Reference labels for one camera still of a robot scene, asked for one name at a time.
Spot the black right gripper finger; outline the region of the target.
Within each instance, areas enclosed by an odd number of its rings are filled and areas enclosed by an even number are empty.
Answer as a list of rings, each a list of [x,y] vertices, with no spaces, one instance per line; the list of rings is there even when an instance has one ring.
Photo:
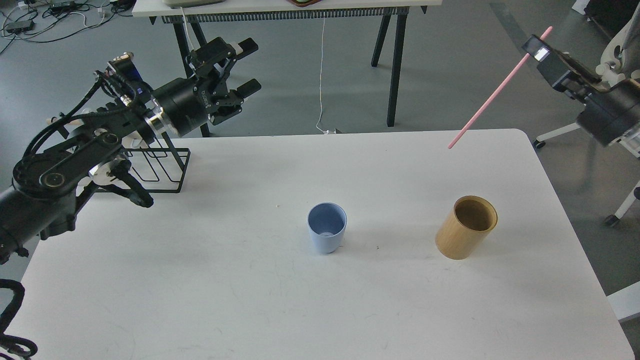
[[[537,70],[555,91],[567,91],[568,84],[575,79],[574,71],[560,51],[555,50],[537,35],[531,35],[522,45],[535,61]]]
[[[602,78],[596,75],[580,61],[575,60],[568,52],[558,53],[558,58],[562,62],[558,84],[561,85],[600,85]]]

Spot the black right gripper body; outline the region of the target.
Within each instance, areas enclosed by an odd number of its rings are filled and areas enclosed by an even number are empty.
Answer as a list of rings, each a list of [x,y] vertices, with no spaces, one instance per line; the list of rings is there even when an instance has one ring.
[[[583,104],[583,111],[575,119],[600,145],[639,139],[639,82],[624,79],[610,87],[595,85],[567,85],[567,90]]]

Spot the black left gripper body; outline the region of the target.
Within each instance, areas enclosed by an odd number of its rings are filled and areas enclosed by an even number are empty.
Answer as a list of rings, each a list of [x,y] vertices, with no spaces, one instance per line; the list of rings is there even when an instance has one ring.
[[[152,91],[155,129],[183,137],[210,120],[193,80],[176,78]]]

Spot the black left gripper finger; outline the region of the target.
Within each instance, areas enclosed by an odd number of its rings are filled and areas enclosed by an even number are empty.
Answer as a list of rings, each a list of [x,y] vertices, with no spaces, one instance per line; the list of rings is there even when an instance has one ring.
[[[237,89],[228,89],[226,83],[221,84],[209,96],[212,109],[208,110],[211,125],[217,126],[242,112],[242,105],[249,96],[262,89],[257,79],[250,79]]]
[[[258,49],[258,43],[253,38],[238,43],[227,43],[222,38],[214,38],[200,48],[190,51],[186,61],[196,79],[206,84],[209,93],[213,93],[220,86],[226,87],[231,70],[238,61]]]

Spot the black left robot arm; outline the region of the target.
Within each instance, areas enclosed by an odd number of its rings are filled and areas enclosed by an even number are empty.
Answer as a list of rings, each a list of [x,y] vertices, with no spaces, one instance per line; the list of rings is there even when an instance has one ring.
[[[99,189],[150,208],[154,200],[131,174],[127,153],[240,114],[261,84],[251,79],[230,89],[227,79],[258,48],[251,38],[215,38],[187,54],[192,75],[157,89],[142,79],[130,52],[97,70],[82,100],[42,129],[13,168],[11,186],[1,194],[2,264],[12,255],[27,258],[25,243],[34,237],[75,230],[78,213]]]

